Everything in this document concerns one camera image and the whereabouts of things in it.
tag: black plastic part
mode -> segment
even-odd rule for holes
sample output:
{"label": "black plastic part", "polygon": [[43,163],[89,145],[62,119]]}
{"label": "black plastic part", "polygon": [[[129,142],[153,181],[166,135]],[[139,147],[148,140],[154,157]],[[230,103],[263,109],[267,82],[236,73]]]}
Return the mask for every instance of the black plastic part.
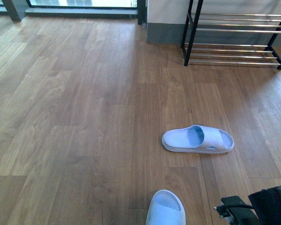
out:
{"label": "black plastic part", "polygon": [[262,225],[281,225],[281,186],[249,195]]}
{"label": "black plastic part", "polygon": [[[221,199],[222,203],[225,205],[239,205],[245,202],[239,196],[226,197]],[[260,225],[258,218],[251,211],[251,209],[246,208],[229,208],[225,212],[221,212],[223,217],[227,217],[227,213],[234,217],[234,221],[230,225]]]}

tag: metal shoe rack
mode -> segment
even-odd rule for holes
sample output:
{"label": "metal shoe rack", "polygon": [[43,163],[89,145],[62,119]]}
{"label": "metal shoe rack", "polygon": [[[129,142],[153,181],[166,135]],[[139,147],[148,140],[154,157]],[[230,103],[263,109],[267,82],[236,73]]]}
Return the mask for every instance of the metal shoe rack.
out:
{"label": "metal shoe rack", "polygon": [[[202,5],[203,0],[199,0],[196,13],[192,14],[193,0],[190,0],[181,42],[181,48],[184,56],[184,66],[187,66],[190,63],[253,64],[274,65],[278,66],[278,69],[281,69],[281,57],[272,47],[278,34],[281,34],[281,15],[201,14]],[[212,26],[213,28],[198,28],[199,19],[201,21],[212,21],[212,24],[200,22],[200,25],[205,27]],[[189,26],[191,34],[189,42],[185,43]],[[237,30],[237,28],[240,27],[249,28],[249,30]],[[194,43],[197,30],[209,32],[247,32],[273,35],[267,45],[198,44]]]}

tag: laminate flooring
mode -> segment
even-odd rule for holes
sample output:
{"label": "laminate flooring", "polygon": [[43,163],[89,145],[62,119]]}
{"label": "laminate flooring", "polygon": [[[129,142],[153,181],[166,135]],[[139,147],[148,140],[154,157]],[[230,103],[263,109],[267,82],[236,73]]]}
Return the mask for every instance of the laminate flooring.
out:
{"label": "laminate flooring", "polygon": [[[192,124],[235,139],[174,153]],[[136,20],[0,16],[0,225],[144,225],[169,189],[188,225],[224,225],[226,196],[281,185],[281,71],[191,65]]]}

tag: black object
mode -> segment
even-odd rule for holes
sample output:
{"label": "black object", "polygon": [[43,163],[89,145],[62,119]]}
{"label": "black object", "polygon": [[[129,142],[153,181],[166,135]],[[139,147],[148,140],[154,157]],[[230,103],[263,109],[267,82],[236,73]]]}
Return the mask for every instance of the black object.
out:
{"label": "black object", "polygon": [[249,195],[262,225],[281,225],[281,186]]}
{"label": "black object", "polygon": [[223,205],[215,207],[221,218],[226,218],[230,225],[260,225],[255,214],[238,196],[221,199]]}
{"label": "black object", "polygon": [[222,205],[214,209],[230,225],[281,225],[281,186],[251,194],[249,199],[252,205],[238,196],[225,197],[221,199]]}
{"label": "black object", "polygon": [[[219,63],[219,64],[257,64],[257,65],[278,65],[277,69],[281,70],[281,58],[280,56],[278,55],[278,53],[273,49],[272,45],[275,41],[275,39],[277,38],[279,32],[281,32],[281,20],[256,20],[256,21],[267,21],[267,22],[280,22],[279,25],[277,26],[274,26],[274,27],[277,27],[275,32],[270,41],[268,42],[267,45],[263,46],[263,45],[225,45],[226,47],[227,46],[232,46],[232,47],[235,47],[235,46],[239,46],[239,47],[245,47],[245,49],[242,49],[241,51],[235,51],[235,49],[232,48],[232,50],[224,50],[225,52],[256,52],[256,53],[259,53],[259,52],[263,52],[263,53],[269,53],[269,54],[272,54],[273,57],[264,57],[264,56],[259,56],[259,57],[252,57],[252,55],[249,55],[249,56],[236,56],[236,55],[230,55],[230,56],[223,56],[223,55],[206,55],[206,53],[204,54],[197,54],[197,56],[204,56],[204,57],[207,57],[207,59],[204,59],[204,60],[190,60],[190,56],[191,56],[191,53],[192,53],[192,49],[193,49],[193,45],[196,45],[194,43],[194,38],[195,38],[195,35],[196,35],[196,31],[199,30],[198,29],[198,22],[199,22],[199,18],[200,18],[200,14],[201,14],[201,9],[202,9],[202,5],[203,5],[203,0],[199,0],[198,1],[198,4],[197,4],[197,9],[196,9],[196,13],[195,13],[195,18],[193,19],[192,18],[192,6],[193,6],[193,0],[190,0],[190,4],[189,4],[189,8],[188,8],[188,11],[187,11],[187,17],[186,17],[186,22],[185,22],[185,27],[184,27],[184,32],[183,32],[183,36],[182,36],[182,41],[181,41],[181,49],[182,49],[182,52],[183,52],[183,57],[184,57],[184,66],[188,66],[188,63],[190,61],[193,61],[193,62],[200,62],[200,63]],[[230,16],[239,16],[241,14],[208,14],[208,15],[230,15]],[[187,31],[188,31],[188,27],[190,25],[190,28],[191,28],[191,35],[190,35],[190,38],[189,38],[189,42],[188,44],[185,43],[185,40],[186,40],[186,35],[187,35]],[[222,26],[228,26],[228,27],[231,27],[233,26],[233,24],[221,24]],[[200,29],[202,31],[220,31],[220,32],[224,32],[224,31],[227,31],[227,32],[254,32],[254,33],[264,33],[264,32],[271,32],[273,33],[272,30],[234,30],[234,29],[230,29],[230,30],[225,30],[225,29],[215,29],[215,28],[212,28],[212,29]],[[248,50],[246,47],[248,46],[253,46],[253,47],[265,47],[265,50],[264,51],[256,51],[256,50]],[[197,49],[199,51],[208,51],[208,49]],[[264,61],[264,62],[261,62],[261,61],[257,61],[257,62],[247,62],[247,61],[236,61],[236,62],[231,62],[231,61],[215,61],[214,60],[214,57],[217,59],[217,58],[228,58],[228,59],[234,59],[234,58],[240,58],[240,59],[256,59],[256,58],[259,58],[259,59],[276,59],[277,60],[277,63],[272,63],[272,62],[268,62],[268,61]]]}

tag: light blue slipper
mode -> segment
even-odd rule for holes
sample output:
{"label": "light blue slipper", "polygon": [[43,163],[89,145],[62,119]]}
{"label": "light blue slipper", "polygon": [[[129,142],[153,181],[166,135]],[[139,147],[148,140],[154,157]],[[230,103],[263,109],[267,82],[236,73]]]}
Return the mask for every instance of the light blue slipper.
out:
{"label": "light blue slipper", "polygon": [[146,225],[185,225],[185,211],[179,198],[168,190],[157,191],[151,200]]}
{"label": "light blue slipper", "polygon": [[170,130],[163,135],[162,143],[169,151],[204,154],[226,153],[234,147],[233,138],[226,131],[201,125]]}

